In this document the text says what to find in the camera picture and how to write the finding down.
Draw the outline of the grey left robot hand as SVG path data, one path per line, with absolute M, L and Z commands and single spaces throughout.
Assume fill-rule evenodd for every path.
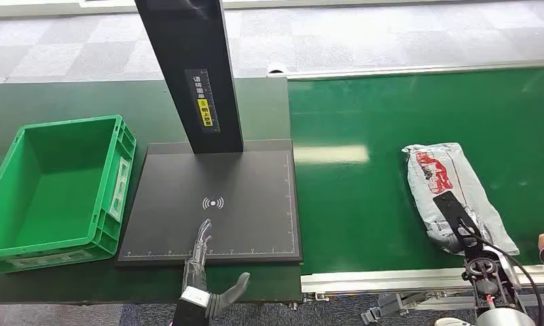
M 207 244 L 211 239 L 211 220 L 206 219 L 199 227 L 192 255 L 185 261 L 181 296 L 177 302 L 173 325 L 208 325 L 221 316 L 245 293 L 250 274 L 243 272 L 236 283 L 221 294 L 208 291 L 205 261 Z

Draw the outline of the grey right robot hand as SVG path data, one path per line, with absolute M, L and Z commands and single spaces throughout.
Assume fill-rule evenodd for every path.
M 488 228 L 488 226 L 484 222 L 484 220 L 479 215 L 475 215 L 475 214 L 472 214 L 470 216 L 470 218 L 473 220 L 473 222 L 477 226 L 477 228 L 479 230 L 480 237 L 483 240 L 485 240 L 486 242 L 489 242 L 489 243 L 493 244 L 494 241 L 493 241 L 492 234 L 490 232 L 490 229 Z

